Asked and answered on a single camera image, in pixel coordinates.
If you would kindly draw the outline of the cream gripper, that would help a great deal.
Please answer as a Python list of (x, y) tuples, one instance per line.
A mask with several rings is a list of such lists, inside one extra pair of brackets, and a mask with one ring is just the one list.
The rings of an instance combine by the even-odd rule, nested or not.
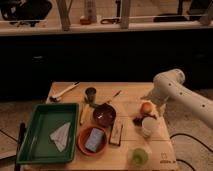
[(162, 117), (164, 115), (166, 109), (166, 103), (164, 101), (161, 101), (158, 98), (149, 95), (143, 96), (142, 100), (151, 102), (155, 106), (159, 117)]

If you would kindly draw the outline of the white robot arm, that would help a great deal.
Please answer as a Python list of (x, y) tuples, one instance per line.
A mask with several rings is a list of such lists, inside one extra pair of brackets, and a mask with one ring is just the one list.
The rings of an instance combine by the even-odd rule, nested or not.
[(213, 101), (183, 86), (185, 74), (181, 69), (158, 73), (153, 78), (153, 88), (142, 99), (151, 100), (161, 107), (172, 98), (187, 107), (213, 130)]

